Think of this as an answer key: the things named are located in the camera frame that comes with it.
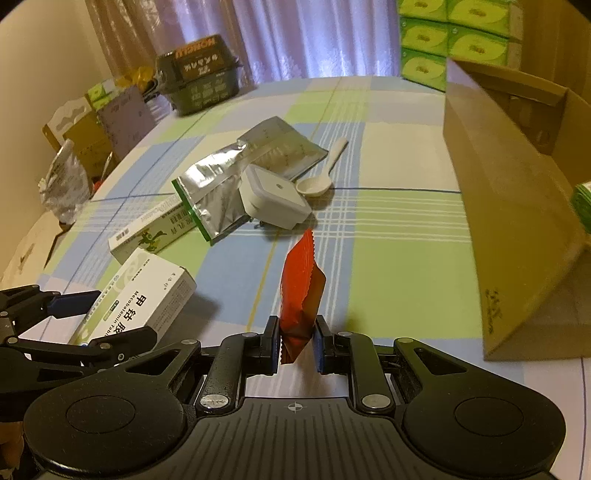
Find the silver foil pouch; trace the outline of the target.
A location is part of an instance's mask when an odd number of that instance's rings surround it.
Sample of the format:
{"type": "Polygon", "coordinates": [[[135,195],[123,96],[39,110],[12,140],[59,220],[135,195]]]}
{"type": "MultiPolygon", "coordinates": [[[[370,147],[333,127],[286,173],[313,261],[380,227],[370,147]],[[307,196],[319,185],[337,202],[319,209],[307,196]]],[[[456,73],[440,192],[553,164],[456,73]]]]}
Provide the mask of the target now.
{"type": "Polygon", "coordinates": [[[260,122],[235,142],[197,160],[172,180],[183,207],[205,241],[214,243],[253,213],[240,192],[257,172],[276,182],[293,182],[325,159],[328,151],[280,117],[260,122]]]}

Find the long white green box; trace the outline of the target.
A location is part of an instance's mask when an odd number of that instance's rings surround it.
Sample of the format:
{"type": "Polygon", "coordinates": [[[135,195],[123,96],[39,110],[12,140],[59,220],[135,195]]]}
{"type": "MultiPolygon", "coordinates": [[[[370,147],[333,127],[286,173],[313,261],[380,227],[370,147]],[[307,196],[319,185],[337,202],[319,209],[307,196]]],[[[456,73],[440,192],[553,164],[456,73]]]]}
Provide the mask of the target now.
{"type": "Polygon", "coordinates": [[[111,255],[123,264],[138,248],[158,253],[195,227],[181,199],[171,195],[108,240],[111,255]]]}

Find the checked tablecloth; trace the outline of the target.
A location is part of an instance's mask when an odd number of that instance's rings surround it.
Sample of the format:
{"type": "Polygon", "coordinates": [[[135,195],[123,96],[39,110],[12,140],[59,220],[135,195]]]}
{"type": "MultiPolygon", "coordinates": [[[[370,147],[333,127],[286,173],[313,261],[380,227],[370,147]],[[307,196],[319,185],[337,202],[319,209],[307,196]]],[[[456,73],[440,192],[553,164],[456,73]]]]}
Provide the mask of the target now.
{"type": "Polygon", "coordinates": [[[141,326],[209,347],[280,318],[250,397],[348,394],[312,324],[421,341],[551,398],[590,374],[590,108],[549,81],[455,63],[446,92],[399,77],[263,84],[164,119],[84,206],[42,277],[99,290],[37,339],[141,326]]]}

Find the white blue medicine box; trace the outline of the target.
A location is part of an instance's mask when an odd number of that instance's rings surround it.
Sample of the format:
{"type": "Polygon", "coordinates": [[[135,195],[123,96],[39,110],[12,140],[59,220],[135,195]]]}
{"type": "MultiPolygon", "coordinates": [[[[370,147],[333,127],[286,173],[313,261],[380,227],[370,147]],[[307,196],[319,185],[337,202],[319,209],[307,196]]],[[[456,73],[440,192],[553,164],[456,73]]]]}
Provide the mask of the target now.
{"type": "Polygon", "coordinates": [[[195,288],[183,267],[138,248],[102,290],[70,342],[83,345],[144,326],[162,338],[195,288]]]}

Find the brown cardboard box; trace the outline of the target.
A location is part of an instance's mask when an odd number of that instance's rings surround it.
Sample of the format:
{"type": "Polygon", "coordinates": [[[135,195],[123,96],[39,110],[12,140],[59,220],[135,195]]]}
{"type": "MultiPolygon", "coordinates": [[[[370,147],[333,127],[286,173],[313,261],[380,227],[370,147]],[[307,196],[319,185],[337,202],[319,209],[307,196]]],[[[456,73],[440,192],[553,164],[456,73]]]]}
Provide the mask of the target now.
{"type": "Polygon", "coordinates": [[[452,60],[444,138],[472,236],[489,361],[590,353],[590,107],[518,70],[452,60]]]}

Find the purple curtain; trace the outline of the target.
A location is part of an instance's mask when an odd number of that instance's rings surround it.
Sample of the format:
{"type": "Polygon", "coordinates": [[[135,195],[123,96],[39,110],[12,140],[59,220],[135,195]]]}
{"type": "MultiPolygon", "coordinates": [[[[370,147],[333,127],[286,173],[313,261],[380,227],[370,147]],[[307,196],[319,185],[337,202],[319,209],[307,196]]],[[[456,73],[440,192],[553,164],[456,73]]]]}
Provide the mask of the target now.
{"type": "Polygon", "coordinates": [[[242,82],[398,76],[394,1],[89,1],[115,75],[218,34],[242,64],[242,82]]]}

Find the crumpled clear plastic bag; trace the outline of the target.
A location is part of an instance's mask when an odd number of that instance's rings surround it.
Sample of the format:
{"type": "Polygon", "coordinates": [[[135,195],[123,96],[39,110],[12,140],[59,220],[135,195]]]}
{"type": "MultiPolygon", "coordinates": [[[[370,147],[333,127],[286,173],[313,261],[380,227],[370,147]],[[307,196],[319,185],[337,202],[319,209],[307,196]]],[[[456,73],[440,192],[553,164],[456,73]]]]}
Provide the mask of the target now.
{"type": "Polygon", "coordinates": [[[91,186],[70,139],[55,155],[47,174],[38,183],[38,190],[42,206],[60,223],[75,223],[91,198],[91,186]]]}

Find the white plastic spoon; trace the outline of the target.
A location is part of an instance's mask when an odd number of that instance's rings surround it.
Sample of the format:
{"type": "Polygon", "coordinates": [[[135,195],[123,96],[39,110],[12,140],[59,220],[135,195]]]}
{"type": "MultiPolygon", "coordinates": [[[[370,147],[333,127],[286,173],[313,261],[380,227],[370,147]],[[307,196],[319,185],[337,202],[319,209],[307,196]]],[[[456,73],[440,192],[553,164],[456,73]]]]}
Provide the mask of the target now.
{"type": "Polygon", "coordinates": [[[309,198],[320,197],[327,193],[329,188],[332,187],[332,167],[334,167],[335,163],[339,160],[339,158],[341,158],[342,152],[344,152],[348,144],[349,140],[344,137],[335,141],[329,150],[327,159],[325,159],[325,165],[322,167],[321,173],[312,177],[298,180],[295,184],[297,192],[304,197],[309,198]]]}

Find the dark green noodle bowl pack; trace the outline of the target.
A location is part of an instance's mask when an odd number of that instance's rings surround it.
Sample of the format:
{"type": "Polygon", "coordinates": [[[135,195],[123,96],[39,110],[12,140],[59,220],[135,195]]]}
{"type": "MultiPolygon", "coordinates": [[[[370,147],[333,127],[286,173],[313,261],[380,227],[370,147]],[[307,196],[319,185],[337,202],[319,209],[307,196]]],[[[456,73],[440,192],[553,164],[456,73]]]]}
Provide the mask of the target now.
{"type": "Polygon", "coordinates": [[[207,36],[156,58],[158,92],[178,115],[190,115],[238,95],[239,67],[221,35],[207,36]]]}

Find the green tissue pack stack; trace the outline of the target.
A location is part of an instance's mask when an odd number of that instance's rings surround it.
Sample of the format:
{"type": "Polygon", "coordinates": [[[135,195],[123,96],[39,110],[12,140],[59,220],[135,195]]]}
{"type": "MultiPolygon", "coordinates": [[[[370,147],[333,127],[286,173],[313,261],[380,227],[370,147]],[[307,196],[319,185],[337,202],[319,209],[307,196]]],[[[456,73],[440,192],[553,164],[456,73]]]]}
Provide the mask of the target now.
{"type": "Polygon", "coordinates": [[[518,69],[523,9],[518,1],[403,0],[398,3],[401,77],[445,91],[450,58],[518,69]]]}

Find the red candy packet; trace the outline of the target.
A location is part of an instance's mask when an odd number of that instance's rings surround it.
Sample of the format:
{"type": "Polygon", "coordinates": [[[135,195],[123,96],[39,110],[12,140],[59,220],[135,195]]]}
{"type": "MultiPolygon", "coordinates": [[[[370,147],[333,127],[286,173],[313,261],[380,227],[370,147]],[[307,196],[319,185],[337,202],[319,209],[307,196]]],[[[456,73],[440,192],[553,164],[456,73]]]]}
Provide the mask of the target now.
{"type": "Polygon", "coordinates": [[[294,363],[311,340],[325,281],[325,273],[315,262],[314,233],[307,229],[287,253],[283,265],[280,282],[281,363],[294,363]]]}

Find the purple grey cardboard sheet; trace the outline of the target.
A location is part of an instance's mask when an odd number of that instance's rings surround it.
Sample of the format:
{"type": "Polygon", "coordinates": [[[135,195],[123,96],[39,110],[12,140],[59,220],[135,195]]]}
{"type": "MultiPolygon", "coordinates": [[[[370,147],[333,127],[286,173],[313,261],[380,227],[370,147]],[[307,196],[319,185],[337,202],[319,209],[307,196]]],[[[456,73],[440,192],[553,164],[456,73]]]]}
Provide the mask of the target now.
{"type": "Polygon", "coordinates": [[[136,86],[121,92],[100,108],[97,115],[119,161],[156,126],[136,86]]]}

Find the white square plug device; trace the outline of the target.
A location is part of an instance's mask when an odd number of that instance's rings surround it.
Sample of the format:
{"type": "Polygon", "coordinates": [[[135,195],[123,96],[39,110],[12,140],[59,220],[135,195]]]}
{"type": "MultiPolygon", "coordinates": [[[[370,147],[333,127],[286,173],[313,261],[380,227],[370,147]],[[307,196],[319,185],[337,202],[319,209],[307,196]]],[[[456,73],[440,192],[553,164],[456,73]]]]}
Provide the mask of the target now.
{"type": "Polygon", "coordinates": [[[293,182],[256,165],[240,175],[239,194],[249,217],[291,230],[311,215],[311,206],[293,182]]]}

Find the side clutter boxes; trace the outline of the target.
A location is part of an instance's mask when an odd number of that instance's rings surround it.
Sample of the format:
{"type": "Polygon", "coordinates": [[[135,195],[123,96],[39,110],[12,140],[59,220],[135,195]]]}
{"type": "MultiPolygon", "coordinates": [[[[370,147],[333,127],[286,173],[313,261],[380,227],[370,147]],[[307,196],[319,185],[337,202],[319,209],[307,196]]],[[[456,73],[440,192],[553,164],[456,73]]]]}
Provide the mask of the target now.
{"type": "Polygon", "coordinates": [[[42,127],[46,140],[54,150],[58,151],[67,139],[74,143],[74,153],[91,185],[103,181],[120,162],[112,152],[111,142],[97,111],[132,86],[137,87],[147,105],[147,101],[157,94],[154,69],[141,66],[126,75],[95,84],[84,96],[58,107],[42,127]]]}

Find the green medicine box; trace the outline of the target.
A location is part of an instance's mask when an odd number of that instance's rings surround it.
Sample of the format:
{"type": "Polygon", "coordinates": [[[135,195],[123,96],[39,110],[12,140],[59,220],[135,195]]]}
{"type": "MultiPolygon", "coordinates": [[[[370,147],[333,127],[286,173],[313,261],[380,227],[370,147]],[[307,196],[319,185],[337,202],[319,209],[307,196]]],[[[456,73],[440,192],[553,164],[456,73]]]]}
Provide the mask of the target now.
{"type": "Polygon", "coordinates": [[[591,182],[578,184],[571,196],[571,205],[585,231],[591,233],[591,182]]]}

